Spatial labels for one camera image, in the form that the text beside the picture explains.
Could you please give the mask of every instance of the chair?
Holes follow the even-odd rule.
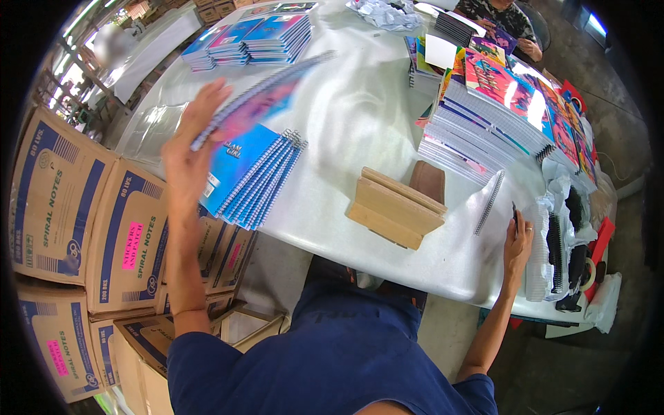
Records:
[[[530,19],[533,29],[535,30],[537,44],[539,45],[540,50],[544,52],[551,45],[551,31],[548,29],[546,19],[544,19],[540,12],[535,10],[535,8],[528,3],[516,1],[515,4],[526,16],[528,16],[528,19]]]

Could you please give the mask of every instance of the stack of notebooks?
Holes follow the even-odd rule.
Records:
[[[441,73],[439,68],[424,61],[426,56],[425,38],[404,36],[404,41],[406,41],[406,48],[410,57],[410,68],[408,69],[410,87],[425,94],[436,94],[444,72]]]
[[[311,24],[306,13],[267,18],[246,35],[252,64],[291,64],[297,60],[311,39]]]
[[[215,151],[201,204],[228,223],[256,230],[304,147],[296,131],[277,134],[256,124]]]
[[[596,190],[578,114],[546,78],[513,72],[503,64],[509,61],[479,39],[459,48],[418,152],[482,186],[518,158],[550,157]]]
[[[182,60],[184,60],[190,67],[192,72],[202,72],[212,70],[216,64],[208,53],[208,47],[214,42],[228,26],[211,27],[190,44],[188,48],[182,52]]]
[[[249,63],[250,56],[242,39],[262,21],[263,19],[252,19],[222,26],[220,29],[223,29],[223,32],[207,48],[214,63],[221,66],[244,66]]]
[[[214,143],[207,187],[201,204],[217,218],[255,230],[263,225],[306,141],[298,132],[277,134],[259,124],[286,106],[293,89],[311,69],[336,57],[328,50],[259,82],[214,115],[190,145],[210,145],[209,135],[224,132]]]
[[[438,14],[434,29],[441,39],[464,48],[468,47],[473,36],[484,37],[486,33],[486,29],[477,23],[451,11]]]

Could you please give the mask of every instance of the person's arm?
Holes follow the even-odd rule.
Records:
[[[474,5],[471,1],[468,0],[461,0],[456,5],[456,8],[453,10],[453,12],[459,16],[465,17],[466,19],[470,19],[484,29],[487,29],[487,32],[489,32],[489,34],[492,36],[495,35],[496,25],[489,21],[480,19],[477,13],[474,13],[474,7],[478,7],[478,5]]]
[[[533,224],[517,211],[518,226],[510,219],[505,239],[503,285],[493,308],[470,345],[457,375],[457,382],[469,376],[487,374],[505,336],[514,299],[521,286],[521,274],[531,255]]]
[[[210,333],[205,289],[196,255],[200,238],[196,210],[207,182],[214,141],[220,141],[222,134],[214,132],[196,152],[191,151],[189,145],[230,95],[232,88],[224,84],[224,79],[220,78],[201,89],[183,113],[175,135],[161,149],[168,186],[165,275],[176,337],[191,331]]]

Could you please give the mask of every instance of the pink label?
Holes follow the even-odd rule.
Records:
[[[132,222],[129,224],[127,233],[127,243],[125,244],[124,258],[122,259],[122,269],[132,270],[136,266],[136,253],[138,245],[141,243],[141,234],[143,233],[143,224]]]
[[[62,358],[62,353],[60,352],[60,345],[57,340],[47,340],[46,346],[48,347],[48,352],[50,353],[51,359],[53,359],[53,364],[55,369],[58,371],[60,376],[67,376],[69,371],[67,370],[67,365],[64,364],[64,359]]]
[[[238,257],[238,254],[240,253],[240,248],[242,247],[242,244],[236,244],[235,249],[233,250],[233,255],[230,256],[230,261],[228,261],[228,267],[233,268],[233,264],[235,264],[235,260]]]

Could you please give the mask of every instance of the wooden block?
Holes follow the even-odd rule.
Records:
[[[365,167],[347,216],[404,248],[417,250],[424,235],[445,223],[447,208],[422,193]]]
[[[445,214],[448,211],[447,207],[435,201],[434,199],[431,199],[429,196],[423,195],[422,193],[404,185],[403,183],[399,183],[391,177],[387,177],[386,175],[373,169],[369,169],[368,167],[362,168],[362,177],[366,177],[371,181],[385,186],[391,191],[394,191],[399,195],[402,195],[403,197],[406,197],[411,201],[422,205],[428,210],[434,211],[435,213]]]
[[[348,217],[390,241],[407,248],[417,250],[422,243],[421,234],[379,215],[358,202],[353,203],[348,212]]]
[[[366,177],[357,180],[355,202],[421,235],[444,223],[440,214]]]

